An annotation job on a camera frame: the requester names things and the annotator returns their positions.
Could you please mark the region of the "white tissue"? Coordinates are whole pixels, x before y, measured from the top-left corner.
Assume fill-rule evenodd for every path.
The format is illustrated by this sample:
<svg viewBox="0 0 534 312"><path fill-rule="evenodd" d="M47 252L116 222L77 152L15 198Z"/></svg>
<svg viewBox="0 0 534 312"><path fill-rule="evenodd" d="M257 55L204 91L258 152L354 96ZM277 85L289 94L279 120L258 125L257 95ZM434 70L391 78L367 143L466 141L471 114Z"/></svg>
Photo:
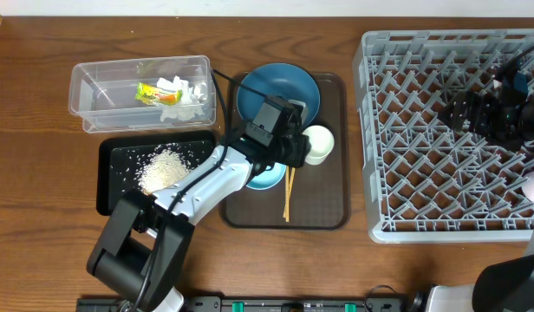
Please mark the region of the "white tissue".
<svg viewBox="0 0 534 312"><path fill-rule="evenodd" d="M202 105L207 98L207 86L204 82L191 84L189 81L175 76L172 81L160 78L156 86L167 91L181 92L180 100L175 105L162 108L161 121L189 121L205 114Z"/></svg>

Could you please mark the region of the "pile of rice leftovers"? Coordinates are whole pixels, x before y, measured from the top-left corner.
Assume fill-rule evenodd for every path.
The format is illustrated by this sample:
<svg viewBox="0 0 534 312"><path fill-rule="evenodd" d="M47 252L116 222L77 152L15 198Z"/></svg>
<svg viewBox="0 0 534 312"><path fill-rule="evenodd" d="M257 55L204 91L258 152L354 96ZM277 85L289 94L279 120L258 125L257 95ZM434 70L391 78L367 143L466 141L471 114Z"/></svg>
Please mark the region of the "pile of rice leftovers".
<svg viewBox="0 0 534 312"><path fill-rule="evenodd" d="M210 153L207 142L165 143L115 148L110 159L110 191L136 189L149 195L184 178Z"/></svg>

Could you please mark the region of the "white cup green inside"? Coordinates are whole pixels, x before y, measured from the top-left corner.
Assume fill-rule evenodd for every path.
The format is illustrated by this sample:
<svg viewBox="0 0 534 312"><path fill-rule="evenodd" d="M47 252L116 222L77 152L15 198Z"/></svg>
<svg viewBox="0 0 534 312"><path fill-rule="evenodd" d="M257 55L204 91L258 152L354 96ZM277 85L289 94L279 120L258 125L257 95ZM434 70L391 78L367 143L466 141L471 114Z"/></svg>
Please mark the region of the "white cup green inside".
<svg viewBox="0 0 534 312"><path fill-rule="evenodd" d="M335 146L334 135L328 128L315 125L307 127L303 134L309 139L310 150L305 157L308 165L320 165L332 152Z"/></svg>

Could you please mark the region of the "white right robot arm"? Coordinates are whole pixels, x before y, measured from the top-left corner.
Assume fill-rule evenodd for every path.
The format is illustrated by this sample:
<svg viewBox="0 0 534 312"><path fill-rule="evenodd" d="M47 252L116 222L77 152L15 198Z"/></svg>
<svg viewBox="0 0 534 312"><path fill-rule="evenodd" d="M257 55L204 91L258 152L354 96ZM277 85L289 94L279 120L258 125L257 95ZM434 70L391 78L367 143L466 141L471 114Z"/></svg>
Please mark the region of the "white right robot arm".
<svg viewBox="0 0 534 312"><path fill-rule="evenodd" d="M457 94L438 118L458 132L463 123L468 131L488 142L517 152L534 142L534 93L516 61L501 66L493 77L496 95L471 91ZM522 185L534 199L534 172ZM534 230L524 255L485 268L476 283L434 286L427 295L418 293L411 311L534 311Z"/></svg>

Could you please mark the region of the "yellow green snack wrapper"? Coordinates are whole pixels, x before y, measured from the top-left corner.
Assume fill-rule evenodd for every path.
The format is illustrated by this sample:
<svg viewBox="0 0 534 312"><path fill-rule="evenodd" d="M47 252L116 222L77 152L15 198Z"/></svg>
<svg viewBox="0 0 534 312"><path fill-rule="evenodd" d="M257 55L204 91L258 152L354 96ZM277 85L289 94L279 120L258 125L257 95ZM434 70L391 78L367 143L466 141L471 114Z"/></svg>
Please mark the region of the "yellow green snack wrapper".
<svg viewBox="0 0 534 312"><path fill-rule="evenodd" d="M147 105L173 106L180 101L181 97L181 90L170 91L140 82L134 99Z"/></svg>

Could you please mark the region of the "light blue bowl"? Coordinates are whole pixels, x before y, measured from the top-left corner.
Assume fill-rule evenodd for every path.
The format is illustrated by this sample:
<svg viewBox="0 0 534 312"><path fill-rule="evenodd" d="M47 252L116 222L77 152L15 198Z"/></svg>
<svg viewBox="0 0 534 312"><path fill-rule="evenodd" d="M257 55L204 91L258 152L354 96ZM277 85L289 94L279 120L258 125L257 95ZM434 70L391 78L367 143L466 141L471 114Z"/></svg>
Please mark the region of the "light blue bowl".
<svg viewBox="0 0 534 312"><path fill-rule="evenodd" d="M273 166L268 166L261 174L254 177L246 186L252 190L267 190L278 184L284 178L285 173L286 166L280 163L275 163Z"/></svg>

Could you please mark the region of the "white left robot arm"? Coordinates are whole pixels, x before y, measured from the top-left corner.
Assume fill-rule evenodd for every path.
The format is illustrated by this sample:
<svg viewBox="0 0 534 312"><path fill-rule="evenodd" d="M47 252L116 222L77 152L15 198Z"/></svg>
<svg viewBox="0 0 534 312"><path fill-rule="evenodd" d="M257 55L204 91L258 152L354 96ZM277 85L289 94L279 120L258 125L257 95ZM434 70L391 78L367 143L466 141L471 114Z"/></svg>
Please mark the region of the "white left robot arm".
<svg viewBox="0 0 534 312"><path fill-rule="evenodd" d="M184 298L174 284L196 224L274 165L303 166L308 111L302 101L267 95L255 118L183 179L150 195L126 192L90 254L88 273L125 299L125 311L180 310Z"/></svg>

